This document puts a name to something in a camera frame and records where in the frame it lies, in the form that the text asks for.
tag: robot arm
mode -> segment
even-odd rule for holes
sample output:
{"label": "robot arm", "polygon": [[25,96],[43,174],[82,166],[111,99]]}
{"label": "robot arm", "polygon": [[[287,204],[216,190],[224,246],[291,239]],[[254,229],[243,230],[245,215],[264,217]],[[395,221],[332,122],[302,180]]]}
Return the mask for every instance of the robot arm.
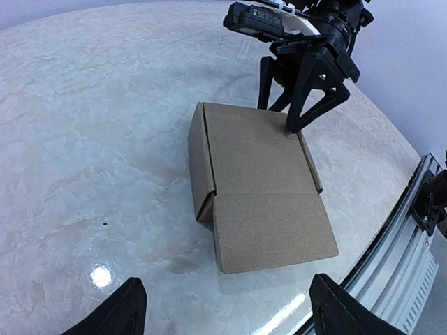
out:
{"label": "robot arm", "polygon": [[[261,59],[258,108],[268,108],[275,80],[284,92],[270,110],[281,112],[290,105],[286,129],[297,133],[349,98],[343,81],[351,78],[357,82],[360,77],[351,58],[356,36],[374,18],[359,0],[256,2],[258,5],[231,5],[224,26],[263,42],[272,42],[270,51],[276,59]],[[302,114],[312,89],[323,91],[325,96]]]}

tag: cardboard box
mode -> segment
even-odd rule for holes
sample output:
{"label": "cardboard box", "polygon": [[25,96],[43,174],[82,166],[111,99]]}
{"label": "cardboard box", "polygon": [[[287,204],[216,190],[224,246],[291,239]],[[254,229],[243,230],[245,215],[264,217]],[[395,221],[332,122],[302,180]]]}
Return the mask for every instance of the cardboard box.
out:
{"label": "cardboard box", "polygon": [[199,103],[189,131],[196,218],[214,226],[226,274],[338,255],[321,183],[286,115]]}

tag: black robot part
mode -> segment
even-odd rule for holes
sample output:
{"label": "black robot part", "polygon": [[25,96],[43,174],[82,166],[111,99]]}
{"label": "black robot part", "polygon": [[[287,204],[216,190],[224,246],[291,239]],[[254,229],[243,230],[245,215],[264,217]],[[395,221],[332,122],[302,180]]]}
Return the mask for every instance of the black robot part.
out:
{"label": "black robot part", "polygon": [[143,335],[147,295],[139,278],[129,278],[84,320],[61,335]]}
{"label": "black robot part", "polygon": [[442,170],[436,175],[427,171],[411,206],[411,213],[420,228],[425,230],[428,236],[432,236],[436,226],[447,218],[445,208],[447,208],[447,170]]}
{"label": "black robot part", "polygon": [[[320,31],[320,35],[292,35],[276,26],[267,27],[258,15],[253,14],[251,7],[241,3],[230,7],[224,25],[261,41],[272,42],[270,51],[276,59],[261,59],[258,108],[268,108],[270,90],[275,80],[284,88],[284,92],[270,110],[281,112],[290,105],[286,128],[297,133],[349,98],[350,93],[343,81],[351,78],[357,82],[360,77],[360,71],[351,58],[356,36],[374,18],[360,0],[292,3],[298,9],[307,7],[304,15]],[[325,96],[302,113],[312,89],[323,91]]]}
{"label": "black robot part", "polygon": [[368,311],[326,274],[315,275],[309,295],[316,335],[404,335]]}

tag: white marble surface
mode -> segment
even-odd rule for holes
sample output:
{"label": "white marble surface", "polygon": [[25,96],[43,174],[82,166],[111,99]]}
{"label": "white marble surface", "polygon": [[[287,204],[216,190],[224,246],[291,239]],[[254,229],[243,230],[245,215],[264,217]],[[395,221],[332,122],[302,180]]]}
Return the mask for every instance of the white marble surface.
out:
{"label": "white marble surface", "polygon": [[340,255],[219,273],[193,217],[191,113],[255,106],[269,54],[223,28],[227,8],[123,5],[0,31],[1,334],[62,332],[130,276],[148,334],[285,334],[312,276],[341,280],[371,242],[419,157],[347,83],[351,99],[305,130]]}

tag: gray wall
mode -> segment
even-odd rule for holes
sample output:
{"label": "gray wall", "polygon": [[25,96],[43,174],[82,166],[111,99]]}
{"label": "gray wall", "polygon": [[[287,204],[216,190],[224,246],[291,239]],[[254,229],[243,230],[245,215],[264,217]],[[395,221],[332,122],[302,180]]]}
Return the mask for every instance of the gray wall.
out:
{"label": "gray wall", "polygon": [[[57,13],[144,0],[2,0],[0,29]],[[444,161],[447,1],[372,0],[376,17],[358,37],[360,88],[420,154]]]}

